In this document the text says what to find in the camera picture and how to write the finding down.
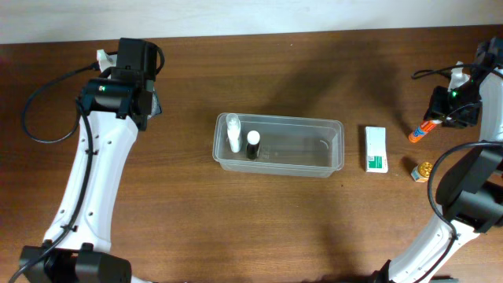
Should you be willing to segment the orange vitamin tube white cap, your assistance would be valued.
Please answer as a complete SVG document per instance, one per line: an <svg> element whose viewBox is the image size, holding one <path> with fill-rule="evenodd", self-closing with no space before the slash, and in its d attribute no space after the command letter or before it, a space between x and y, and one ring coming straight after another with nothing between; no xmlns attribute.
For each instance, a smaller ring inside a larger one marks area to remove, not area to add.
<svg viewBox="0 0 503 283"><path fill-rule="evenodd" d="M418 142L441 123L442 121L437 119L425 120L419 127L409 134L409 141L412 143Z"/></svg>

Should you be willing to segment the black bottle white cap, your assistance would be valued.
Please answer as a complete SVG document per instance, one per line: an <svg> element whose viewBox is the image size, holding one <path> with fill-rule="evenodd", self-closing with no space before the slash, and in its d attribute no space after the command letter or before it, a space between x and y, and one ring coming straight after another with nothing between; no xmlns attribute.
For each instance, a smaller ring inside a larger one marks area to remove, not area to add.
<svg viewBox="0 0 503 283"><path fill-rule="evenodd" d="M251 130L247 134L246 157L250 160L255 160L259 155L260 133L256 130Z"/></svg>

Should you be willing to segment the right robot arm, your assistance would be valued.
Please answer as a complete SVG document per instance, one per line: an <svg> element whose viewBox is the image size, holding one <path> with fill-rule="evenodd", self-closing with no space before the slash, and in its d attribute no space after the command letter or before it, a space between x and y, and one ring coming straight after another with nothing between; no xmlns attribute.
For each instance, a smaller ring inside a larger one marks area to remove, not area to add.
<svg viewBox="0 0 503 283"><path fill-rule="evenodd" d="M479 139L455 146L436 160L432 175L448 156L466 151L438 185L433 177L428 179L434 215L408 249L374 271L369 282L433 282L459 248L502 225L502 187L489 180L502 172L502 40L493 37L480 43L473 63L458 62L437 74L450 84L433 90L424 121L459 129L479 125Z"/></svg>

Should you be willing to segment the clear white tube bottle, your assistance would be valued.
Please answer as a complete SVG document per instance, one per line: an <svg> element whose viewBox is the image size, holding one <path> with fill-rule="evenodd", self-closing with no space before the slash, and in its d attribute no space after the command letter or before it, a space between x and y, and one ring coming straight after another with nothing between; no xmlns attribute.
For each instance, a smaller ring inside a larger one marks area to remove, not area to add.
<svg viewBox="0 0 503 283"><path fill-rule="evenodd" d="M230 149L233 153L238 153L242 146L239 116L235 113L228 114L226 116L226 126Z"/></svg>

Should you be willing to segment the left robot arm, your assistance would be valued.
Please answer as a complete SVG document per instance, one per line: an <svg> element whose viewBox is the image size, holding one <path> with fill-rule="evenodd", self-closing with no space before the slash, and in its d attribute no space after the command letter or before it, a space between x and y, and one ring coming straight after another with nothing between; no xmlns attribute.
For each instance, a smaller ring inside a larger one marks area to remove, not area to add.
<svg viewBox="0 0 503 283"><path fill-rule="evenodd" d="M29 282L137 282L128 260L111 255L111 225L129 152L159 115L154 82L165 63L160 47L121 38L116 52L97 52L90 79L75 99L71 132L78 148L64 196L42 244L23 247L10 278Z"/></svg>

